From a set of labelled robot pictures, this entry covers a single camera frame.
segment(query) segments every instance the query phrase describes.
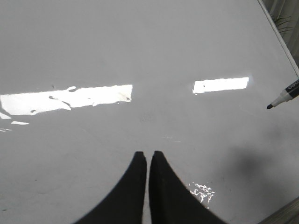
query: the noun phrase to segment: white surface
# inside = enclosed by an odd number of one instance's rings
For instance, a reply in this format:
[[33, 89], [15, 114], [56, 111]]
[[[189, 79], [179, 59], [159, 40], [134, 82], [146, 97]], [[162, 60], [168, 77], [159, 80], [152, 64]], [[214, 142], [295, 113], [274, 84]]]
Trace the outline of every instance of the white surface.
[[[0, 223], [76, 221], [140, 150], [212, 188], [232, 224], [298, 196], [298, 99], [266, 109], [297, 76], [257, 1], [2, 1], [0, 21], [0, 95], [133, 86], [131, 102], [0, 110]], [[241, 77], [245, 89], [192, 93]]]

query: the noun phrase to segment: glossy surface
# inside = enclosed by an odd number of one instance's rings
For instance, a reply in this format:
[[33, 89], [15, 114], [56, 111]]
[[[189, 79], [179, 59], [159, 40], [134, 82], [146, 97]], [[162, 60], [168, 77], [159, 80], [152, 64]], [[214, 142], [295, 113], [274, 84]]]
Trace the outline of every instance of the glossy surface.
[[[163, 151], [187, 187], [215, 192], [208, 207], [232, 224], [298, 196], [298, 99], [266, 109], [297, 76], [257, 1], [2, 1], [0, 21], [1, 101], [47, 92], [41, 101], [59, 104], [1, 102], [0, 223], [76, 221], [135, 151], [148, 164]], [[243, 77], [244, 89], [193, 93], [195, 81]], [[116, 85], [131, 95], [67, 105]]]

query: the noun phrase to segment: dry erase marker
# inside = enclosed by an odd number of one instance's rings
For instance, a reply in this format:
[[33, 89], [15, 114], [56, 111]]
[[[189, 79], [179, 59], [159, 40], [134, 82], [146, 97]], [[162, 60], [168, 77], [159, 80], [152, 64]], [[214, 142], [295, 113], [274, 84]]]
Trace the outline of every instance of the dry erase marker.
[[276, 107], [277, 105], [287, 102], [291, 99], [294, 99], [296, 96], [299, 95], [299, 79], [286, 87], [282, 92], [280, 93], [279, 97], [277, 97], [276, 100], [274, 100], [271, 104], [267, 106], [267, 109], [271, 109], [272, 107]]

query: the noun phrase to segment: marker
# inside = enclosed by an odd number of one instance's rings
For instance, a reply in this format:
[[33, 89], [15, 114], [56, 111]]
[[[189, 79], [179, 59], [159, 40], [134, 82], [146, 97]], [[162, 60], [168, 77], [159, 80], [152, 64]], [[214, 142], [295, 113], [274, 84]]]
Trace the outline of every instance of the marker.
[[273, 107], [276, 107], [277, 105], [287, 102], [291, 99], [294, 99], [296, 96], [299, 95], [299, 79], [286, 87], [277, 97], [276, 100], [274, 100], [271, 104], [267, 106], [267, 109], [271, 109]]

